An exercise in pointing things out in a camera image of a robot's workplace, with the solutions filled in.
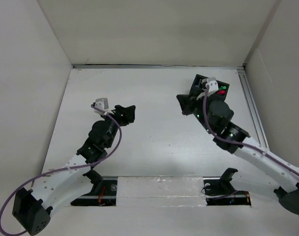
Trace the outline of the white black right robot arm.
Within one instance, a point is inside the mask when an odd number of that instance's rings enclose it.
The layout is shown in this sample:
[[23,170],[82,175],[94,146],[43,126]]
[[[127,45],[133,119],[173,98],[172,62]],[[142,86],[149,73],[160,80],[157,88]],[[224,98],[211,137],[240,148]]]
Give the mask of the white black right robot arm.
[[299,215],[299,167],[261,147],[247,131],[232,123],[234,112],[224,99],[210,95],[208,89],[202,97],[178,94],[176,98],[182,114],[194,115],[213,135],[218,147],[249,162],[269,177],[264,184],[254,184],[254,192],[276,199],[283,208]]

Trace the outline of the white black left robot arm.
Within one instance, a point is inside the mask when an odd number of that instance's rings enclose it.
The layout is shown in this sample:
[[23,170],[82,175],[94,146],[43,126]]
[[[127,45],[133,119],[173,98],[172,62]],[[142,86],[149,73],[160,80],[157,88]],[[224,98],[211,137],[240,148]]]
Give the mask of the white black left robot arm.
[[43,182],[29,190],[23,187],[15,194],[12,214],[31,236],[44,230],[62,207],[86,193],[96,195],[101,191],[103,177],[94,167],[109,156],[106,150],[116,135],[122,135],[121,128],[135,120],[134,105],[116,105],[111,111],[102,111],[93,103],[92,108],[101,119],[92,125],[76,154],[60,171],[49,171]]

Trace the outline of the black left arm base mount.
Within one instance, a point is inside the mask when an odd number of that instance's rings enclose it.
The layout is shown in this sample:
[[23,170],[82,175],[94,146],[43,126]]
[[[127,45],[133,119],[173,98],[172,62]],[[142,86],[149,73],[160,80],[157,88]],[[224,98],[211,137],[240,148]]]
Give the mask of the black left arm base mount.
[[70,203],[74,207],[114,207],[116,206],[118,177],[104,177],[100,185]]

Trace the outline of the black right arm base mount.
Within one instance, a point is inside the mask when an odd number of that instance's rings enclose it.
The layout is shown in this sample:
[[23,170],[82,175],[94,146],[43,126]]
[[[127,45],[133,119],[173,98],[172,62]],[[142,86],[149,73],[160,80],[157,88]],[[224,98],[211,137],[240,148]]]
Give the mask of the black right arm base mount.
[[232,177],[238,170],[228,168],[220,177],[203,177],[201,193],[207,206],[251,206],[249,192],[237,191],[231,185]]

